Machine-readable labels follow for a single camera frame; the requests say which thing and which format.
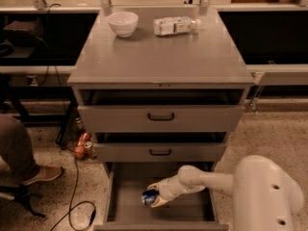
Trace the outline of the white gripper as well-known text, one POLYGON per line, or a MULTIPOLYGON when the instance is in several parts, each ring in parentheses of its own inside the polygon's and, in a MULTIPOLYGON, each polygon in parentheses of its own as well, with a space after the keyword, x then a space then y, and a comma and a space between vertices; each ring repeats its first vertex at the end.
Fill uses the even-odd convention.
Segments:
POLYGON ((161 180, 159 183, 150 184, 147 189, 159 192, 159 196, 151 204, 152 208, 157 208, 167 204, 168 200, 174 200, 182 194, 199 193, 204 190, 204 187, 185 185, 180 182, 177 176, 172 176, 161 180))

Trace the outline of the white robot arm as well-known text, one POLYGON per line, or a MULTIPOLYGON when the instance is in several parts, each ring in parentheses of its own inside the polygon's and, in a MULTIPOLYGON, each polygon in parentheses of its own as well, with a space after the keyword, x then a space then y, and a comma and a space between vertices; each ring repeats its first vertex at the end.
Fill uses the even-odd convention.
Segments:
POLYGON ((232 174, 184 165, 176 175, 149 185, 141 201, 156 208, 204 189, 233 199, 234 231, 294 231, 292 215, 304 205, 304 193, 296 180, 259 155, 241 159, 232 174))

